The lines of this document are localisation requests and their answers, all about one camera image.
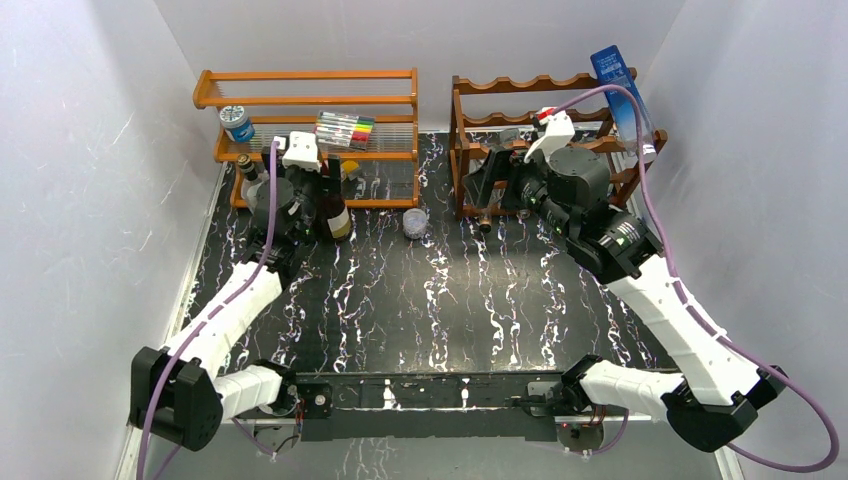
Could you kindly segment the dark red bottle gold cap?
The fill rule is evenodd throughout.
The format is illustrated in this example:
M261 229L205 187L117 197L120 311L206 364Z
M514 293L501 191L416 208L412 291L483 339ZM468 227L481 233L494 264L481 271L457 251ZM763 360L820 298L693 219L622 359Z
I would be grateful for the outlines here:
M349 238L352 229L351 217L342 191L340 193L328 193L326 189L327 166L322 176L323 212L328 232L335 242L342 242Z

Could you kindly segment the clear square liquor bottle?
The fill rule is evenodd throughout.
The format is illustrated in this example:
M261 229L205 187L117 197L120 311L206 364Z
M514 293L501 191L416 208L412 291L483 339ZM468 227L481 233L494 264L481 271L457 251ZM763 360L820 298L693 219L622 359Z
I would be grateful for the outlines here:
M238 156L236 164L242 175L241 198L245 201L247 208L253 212L257 205L259 187L265 184L270 176L262 162L252 161L246 153Z

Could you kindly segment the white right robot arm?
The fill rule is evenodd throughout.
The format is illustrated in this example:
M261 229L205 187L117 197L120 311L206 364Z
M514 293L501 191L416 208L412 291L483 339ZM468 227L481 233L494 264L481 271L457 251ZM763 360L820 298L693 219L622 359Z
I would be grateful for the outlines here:
M610 177L607 163L583 148L564 147L550 156L535 152L522 160L494 146L462 180L478 208L489 206L502 183L501 205L544 220L574 261L636 313L677 367L660 373L586 355L553 388L531 394L522 406L549 415L622 407L667 422L700 451L716 451L746 431L782 384L693 319L678 297L680 283L668 271L660 240L609 203Z

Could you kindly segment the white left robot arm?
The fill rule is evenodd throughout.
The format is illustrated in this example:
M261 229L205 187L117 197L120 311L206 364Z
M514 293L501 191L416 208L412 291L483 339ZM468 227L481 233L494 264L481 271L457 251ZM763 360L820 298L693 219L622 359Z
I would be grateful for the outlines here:
M286 158L264 183L265 212L229 279L201 312L158 348L144 347L131 362L129 422L147 436L199 451L219 425L259 409L290 417L304 409L295 372L257 360L223 375L221 365L251 324L297 278L317 243L322 200L341 188L338 156L306 167Z

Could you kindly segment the clear bottle copper cap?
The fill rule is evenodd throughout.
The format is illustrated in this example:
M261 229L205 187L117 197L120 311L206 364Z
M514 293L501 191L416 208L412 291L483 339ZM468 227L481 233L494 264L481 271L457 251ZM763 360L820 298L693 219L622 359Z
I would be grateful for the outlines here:
M486 199L483 198L483 194L479 194L474 200L474 207L478 210L478 230L482 235L487 235L492 230L493 209L497 203L498 198L495 192L490 193Z

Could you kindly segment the brown wooden wine rack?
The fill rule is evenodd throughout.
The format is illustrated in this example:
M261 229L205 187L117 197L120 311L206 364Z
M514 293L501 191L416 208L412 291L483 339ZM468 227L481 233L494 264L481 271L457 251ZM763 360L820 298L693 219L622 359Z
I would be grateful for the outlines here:
M483 160L488 148L480 143L469 141L467 133L470 129L494 128L502 131L506 128L529 127L536 115L534 109L519 115L509 116L502 112L493 112L485 117L471 117L463 112L462 99L471 95L504 95L531 92L562 92L587 91L596 88L600 82L588 73L579 73L567 80L555 80L548 75L538 75L526 82L517 82L506 76L501 76L486 84L478 84L468 78L454 76L452 78L452 97L449 129L449 160L452 171L453 191L455 197L455 218L461 220L467 217L477 217L481 210L472 206L467 195L467 189L462 178L469 173L473 160ZM637 187L640 186L642 175L637 167L617 167L613 157L626 152L622 141L614 137L618 129L617 122L607 107L590 113L581 113L570 109L568 115L574 124L599 122L595 139L592 141L576 141L571 144L578 148L592 151L607 160L611 169L610 200L613 205L623 208Z

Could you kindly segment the yellow grey eraser block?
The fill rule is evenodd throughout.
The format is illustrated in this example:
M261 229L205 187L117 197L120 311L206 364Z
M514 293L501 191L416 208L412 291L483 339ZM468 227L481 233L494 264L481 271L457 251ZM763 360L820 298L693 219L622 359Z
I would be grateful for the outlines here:
M341 163L342 178L344 181L357 180L362 173L361 166L353 160L345 160Z

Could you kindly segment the pack of coloured markers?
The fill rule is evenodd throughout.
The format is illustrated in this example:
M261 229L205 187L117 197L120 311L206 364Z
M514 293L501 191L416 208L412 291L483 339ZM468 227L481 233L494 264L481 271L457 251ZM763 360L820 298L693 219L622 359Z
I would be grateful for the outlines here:
M365 151L375 124L373 117L324 110L316 118L313 133L319 144Z

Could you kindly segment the clear jar of paper clips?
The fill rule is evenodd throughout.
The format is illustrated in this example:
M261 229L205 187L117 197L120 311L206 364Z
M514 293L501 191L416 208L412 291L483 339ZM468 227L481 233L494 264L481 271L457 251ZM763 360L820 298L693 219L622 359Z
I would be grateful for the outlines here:
M403 213L404 235L410 240L423 238L427 233L428 225L428 214L420 208L410 208Z

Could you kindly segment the blue lidded round jar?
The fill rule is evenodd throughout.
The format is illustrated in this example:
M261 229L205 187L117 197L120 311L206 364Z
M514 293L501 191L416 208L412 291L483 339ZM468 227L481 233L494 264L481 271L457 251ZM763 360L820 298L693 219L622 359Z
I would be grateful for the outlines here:
M250 116L244 106L228 105L221 107L218 118L227 137L235 143L248 143L255 134Z

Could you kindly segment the orange wooden shelf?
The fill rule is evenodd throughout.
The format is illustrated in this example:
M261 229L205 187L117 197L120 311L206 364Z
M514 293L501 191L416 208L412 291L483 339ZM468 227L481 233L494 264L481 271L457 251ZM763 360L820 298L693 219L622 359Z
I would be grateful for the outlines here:
M352 208L418 206L418 72L407 70L203 71L192 94L219 116L219 163L262 162L272 140L313 133L344 166Z

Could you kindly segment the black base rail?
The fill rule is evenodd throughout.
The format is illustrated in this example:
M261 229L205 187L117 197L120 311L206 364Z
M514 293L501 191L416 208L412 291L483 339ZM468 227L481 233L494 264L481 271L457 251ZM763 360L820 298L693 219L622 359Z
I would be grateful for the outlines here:
M300 373L308 441L393 437L601 441L620 407L546 402L558 371Z

